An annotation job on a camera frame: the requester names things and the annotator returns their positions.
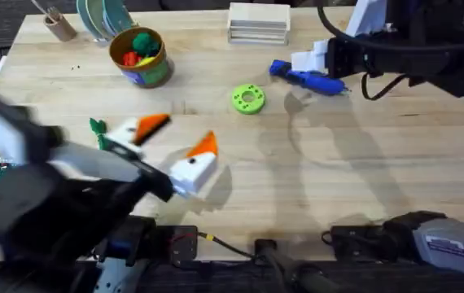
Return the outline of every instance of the wooden table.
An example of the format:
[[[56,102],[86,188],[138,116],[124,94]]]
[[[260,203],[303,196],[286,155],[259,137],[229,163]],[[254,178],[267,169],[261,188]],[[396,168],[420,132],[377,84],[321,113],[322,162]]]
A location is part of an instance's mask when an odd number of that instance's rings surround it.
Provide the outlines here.
[[[331,8],[347,25],[351,8]],[[419,209],[464,221],[464,99],[431,85],[405,82],[378,102],[361,96],[360,77],[345,81],[348,96],[324,97],[270,79],[274,59],[309,50],[329,37],[312,8],[291,12],[289,46],[229,45],[227,11],[136,13],[163,36],[176,65],[168,84],[142,90],[120,74],[77,15],[80,32],[60,43],[26,17],[0,73],[0,94],[34,107],[42,123],[62,125],[75,142],[96,146],[88,118],[118,125],[126,117],[167,112],[173,123],[145,146],[149,161],[165,167],[212,129],[219,169],[192,200],[175,198],[135,213],[160,224],[197,225],[237,247],[276,238],[295,257],[331,258],[319,234],[333,224],[377,221]],[[393,76],[374,81],[374,92]],[[230,105],[235,86],[254,83],[268,97],[254,116]],[[236,255],[202,240],[201,259]]]

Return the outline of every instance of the blue plastic tool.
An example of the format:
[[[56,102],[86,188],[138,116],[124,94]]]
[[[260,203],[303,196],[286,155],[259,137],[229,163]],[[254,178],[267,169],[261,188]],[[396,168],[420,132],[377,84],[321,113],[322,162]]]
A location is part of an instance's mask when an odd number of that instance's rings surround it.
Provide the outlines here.
[[[272,76],[281,77],[285,81],[319,94],[335,95],[346,90],[346,85],[341,80],[328,78],[321,72],[292,71],[291,63],[282,60],[274,60],[269,72]]]

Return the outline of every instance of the white card stack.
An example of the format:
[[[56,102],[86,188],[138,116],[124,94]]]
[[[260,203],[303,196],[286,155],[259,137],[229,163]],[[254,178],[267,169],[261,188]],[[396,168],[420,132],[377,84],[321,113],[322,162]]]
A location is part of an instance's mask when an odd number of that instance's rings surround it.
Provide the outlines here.
[[[289,32],[289,5],[235,2],[230,4],[230,43],[287,45]]]

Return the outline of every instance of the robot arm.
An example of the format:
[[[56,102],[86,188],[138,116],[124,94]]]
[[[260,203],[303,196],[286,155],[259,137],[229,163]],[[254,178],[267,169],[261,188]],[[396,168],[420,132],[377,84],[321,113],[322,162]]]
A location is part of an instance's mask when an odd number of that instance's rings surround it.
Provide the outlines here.
[[[146,194],[166,202],[175,192],[198,192],[216,167],[213,135],[169,174],[142,161],[140,146],[169,121],[167,115],[128,121],[106,136],[110,150],[100,151],[66,142],[60,128],[37,125],[27,111],[0,100],[0,155],[19,165],[0,180],[0,246],[9,252],[6,257],[71,264],[117,228]],[[49,161],[100,180],[66,177]]]
[[[404,79],[430,82],[464,97],[464,0],[358,1],[346,33],[330,23],[324,3],[316,1],[321,22],[335,37],[316,42],[311,52],[295,53],[292,69],[328,69],[332,78],[365,72],[365,98],[382,98]],[[367,79],[400,76],[380,93],[367,92]]]
[[[338,260],[409,260],[464,273],[464,222],[439,212],[410,212],[376,226],[333,226]]]

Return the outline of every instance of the green ring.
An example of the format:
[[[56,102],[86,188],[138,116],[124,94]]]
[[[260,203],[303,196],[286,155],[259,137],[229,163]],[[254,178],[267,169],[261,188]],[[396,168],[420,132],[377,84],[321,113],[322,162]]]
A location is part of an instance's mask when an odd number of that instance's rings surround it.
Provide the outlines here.
[[[243,96],[250,94],[254,99],[252,101],[245,101]],[[256,114],[265,105],[265,92],[257,85],[240,85],[234,89],[232,93],[232,105],[242,114]]]

